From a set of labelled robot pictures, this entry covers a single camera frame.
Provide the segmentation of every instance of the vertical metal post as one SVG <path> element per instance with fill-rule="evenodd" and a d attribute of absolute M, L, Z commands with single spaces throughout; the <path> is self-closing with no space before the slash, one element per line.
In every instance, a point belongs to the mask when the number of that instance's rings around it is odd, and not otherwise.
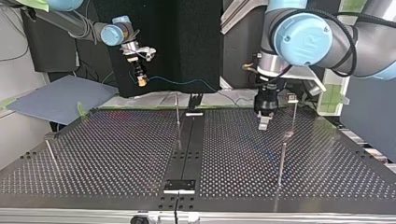
<path fill-rule="evenodd" d="M 177 115 L 177 127 L 180 128 L 180 112 L 178 110 L 178 94 L 176 93 L 176 115 Z"/>
<path fill-rule="evenodd" d="M 47 144 L 47 147 L 48 147 L 48 149 L 49 149 L 49 154 L 50 154 L 50 156 L 52 157 L 53 160 L 56 160 L 55 154 L 53 154 L 52 147 L 50 146 L 50 141 L 47 140 L 47 139 L 46 139 L 46 144 Z"/>
<path fill-rule="evenodd" d="M 286 147 L 288 146 L 287 143 L 283 143 L 282 151 L 280 154 L 280 164 L 279 164 L 279 178 L 277 180 L 277 184 L 281 187 L 282 186 L 282 175 L 283 175 L 283 166 L 285 165 L 285 157 L 286 157 Z"/>
<path fill-rule="evenodd" d="M 294 104 L 294 113 L 293 113 L 293 124 L 292 124 L 292 132 L 294 132 L 294 123 L 296 121 L 296 115 L 297 115 L 297 105 L 298 102 Z"/>

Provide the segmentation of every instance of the black backdrop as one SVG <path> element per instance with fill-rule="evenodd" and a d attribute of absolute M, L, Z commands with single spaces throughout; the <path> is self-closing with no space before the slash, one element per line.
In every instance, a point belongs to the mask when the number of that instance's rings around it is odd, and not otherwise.
<path fill-rule="evenodd" d="M 94 0 L 99 21 L 128 15 L 140 30 L 140 46 L 157 50 L 155 59 L 146 63 L 149 77 L 165 77 L 177 82 L 202 79 L 214 90 L 222 73 L 222 36 L 220 16 L 222 0 Z M 160 79 L 146 88 L 137 87 L 120 47 L 108 49 L 120 95 L 134 96 L 150 91 L 213 92 L 197 81 L 175 85 Z"/>

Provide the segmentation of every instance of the perforated metal table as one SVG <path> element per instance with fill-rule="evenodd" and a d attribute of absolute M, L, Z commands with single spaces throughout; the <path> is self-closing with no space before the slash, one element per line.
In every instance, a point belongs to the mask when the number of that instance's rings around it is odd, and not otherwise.
<path fill-rule="evenodd" d="M 396 175 L 326 119 L 299 108 L 293 129 L 288 109 L 258 123 L 204 110 L 179 130 L 172 110 L 100 110 L 51 141 L 57 160 L 43 143 L 0 171 L 0 207 L 396 215 Z M 195 180 L 195 194 L 163 194 L 169 179 Z"/>

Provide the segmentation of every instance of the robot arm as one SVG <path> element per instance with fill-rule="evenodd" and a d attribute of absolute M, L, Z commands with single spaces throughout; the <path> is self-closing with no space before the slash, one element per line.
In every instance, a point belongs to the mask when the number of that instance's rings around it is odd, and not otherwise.
<path fill-rule="evenodd" d="M 368 0 L 354 26 L 333 15 L 305 9 L 307 0 L 271 0 L 265 14 L 258 72 L 262 81 L 255 111 L 277 110 L 277 83 L 290 66 L 317 65 L 341 77 L 396 77 L 396 1 Z"/>
<path fill-rule="evenodd" d="M 112 24 L 92 22 L 74 11 L 81 6 L 82 2 L 82 0 L 49 0 L 50 12 L 29 8 L 29 15 L 33 20 L 38 17 L 66 30 L 74 38 L 91 40 L 95 43 L 103 42 L 108 46 L 121 45 L 120 50 L 133 67 L 139 86 L 146 86 L 148 78 L 143 61 L 151 62 L 156 49 L 139 47 L 136 39 L 139 31 L 134 30 L 127 16 L 113 19 Z M 0 3 L 9 7 L 20 6 L 14 0 L 0 0 Z"/>

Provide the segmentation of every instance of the light blue robot joint cap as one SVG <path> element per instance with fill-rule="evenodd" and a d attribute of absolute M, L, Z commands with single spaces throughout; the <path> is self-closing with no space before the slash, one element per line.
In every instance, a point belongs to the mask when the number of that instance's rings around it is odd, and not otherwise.
<path fill-rule="evenodd" d="M 306 8 L 308 0 L 270 0 L 266 12 L 282 8 Z"/>
<path fill-rule="evenodd" d="M 113 24 L 114 23 L 118 23 L 118 22 L 129 22 L 131 23 L 131 20 L 129 19 L 128 16 L 120 16 L 120 17 L 116 17 L 112 20 Z"/>
<path fill-rule="evenodd" d="M 117 25 L 107 25 L 101 32 L 103 42 L 109 46 L 117 46 L 124 40 L 123 31 Z"/>
<path fill-rule="evenodd" d="M 285 19 L 274 35 L 276 52 L 295 66 L 322 60 L 332 47 L 332 29 L 321 17 L 300 13 Z"/>
<path fill-rule="evenodd" d="M 84 0 L 47 0 L 49 10 L 73 11 L 78 9 Z"/>
<path fill-rule="evenodd" d="M 385 68 L 384 70 L 369 76 L 367 78 L 376 78 L 384 81 L 389 81 L 396 78 L 396 62 Z"/>

